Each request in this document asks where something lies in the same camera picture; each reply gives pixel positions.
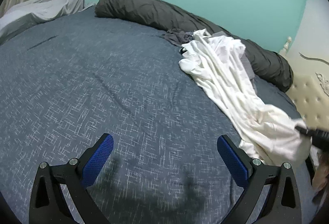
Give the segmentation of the person's right hand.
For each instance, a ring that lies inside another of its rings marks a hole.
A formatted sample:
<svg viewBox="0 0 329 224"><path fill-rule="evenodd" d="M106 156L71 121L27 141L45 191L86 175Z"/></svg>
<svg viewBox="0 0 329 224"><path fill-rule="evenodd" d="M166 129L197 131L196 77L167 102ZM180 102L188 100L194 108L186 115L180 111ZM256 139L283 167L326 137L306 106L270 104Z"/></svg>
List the person's right hand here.
<svg viewBox="0 0 329 224"><path fill-rule="evenodd" d="M312 179L312 188L315 196L312 202L319 204L322 196L328 189L328 152L321 151L319 156L319 166L316 168L315 175Z"/></svg>

